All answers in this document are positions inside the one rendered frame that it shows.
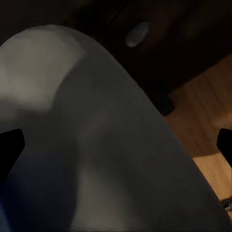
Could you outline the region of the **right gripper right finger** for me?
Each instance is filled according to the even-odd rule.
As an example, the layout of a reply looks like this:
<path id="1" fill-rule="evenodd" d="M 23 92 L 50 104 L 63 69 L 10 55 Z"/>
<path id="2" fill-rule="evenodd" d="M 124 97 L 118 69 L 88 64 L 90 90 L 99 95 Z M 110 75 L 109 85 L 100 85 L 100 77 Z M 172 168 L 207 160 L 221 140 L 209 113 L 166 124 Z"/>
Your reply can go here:
<path id="1" fill-rule="evenodd" d="M 217 147 L 232 167 L 232 130 L 221 129 L 217 138 Z"/>

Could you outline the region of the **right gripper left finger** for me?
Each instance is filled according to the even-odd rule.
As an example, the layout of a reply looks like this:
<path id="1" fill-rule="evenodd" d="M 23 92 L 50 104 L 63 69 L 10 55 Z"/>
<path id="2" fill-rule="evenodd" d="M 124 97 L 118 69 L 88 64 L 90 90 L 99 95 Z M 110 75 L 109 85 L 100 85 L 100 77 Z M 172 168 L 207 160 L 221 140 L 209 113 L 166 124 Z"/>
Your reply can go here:
<path id="1" fill-rule="evenodd" d="M 21 129 L 0 134 L 0 186 L 25 147 Z"/>

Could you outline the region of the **swivel chair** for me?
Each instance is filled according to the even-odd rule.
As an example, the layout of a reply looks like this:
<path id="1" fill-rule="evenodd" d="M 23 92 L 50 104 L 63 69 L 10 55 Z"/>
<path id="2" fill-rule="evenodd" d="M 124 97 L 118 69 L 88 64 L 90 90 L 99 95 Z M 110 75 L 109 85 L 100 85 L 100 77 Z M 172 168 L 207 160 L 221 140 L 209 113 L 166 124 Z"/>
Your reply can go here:
<path id="1" fill-rule="evenodd" d="M 0 46 L 0 134 L 25 147 L 0 186 L 14 232 L 232 232 L 164 116 L 99 42 L 40 25 Z"/>

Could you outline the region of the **folder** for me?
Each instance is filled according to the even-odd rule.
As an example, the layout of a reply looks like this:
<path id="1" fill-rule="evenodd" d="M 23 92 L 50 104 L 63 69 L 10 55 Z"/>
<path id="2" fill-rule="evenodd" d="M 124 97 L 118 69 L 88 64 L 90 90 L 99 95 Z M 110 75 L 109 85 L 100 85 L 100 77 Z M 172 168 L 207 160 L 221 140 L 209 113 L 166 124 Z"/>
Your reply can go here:
<path id="1" fill-rule="evenodd" d="M 0 194 L 0 232 L 14 232 L 9 215 Z"/>

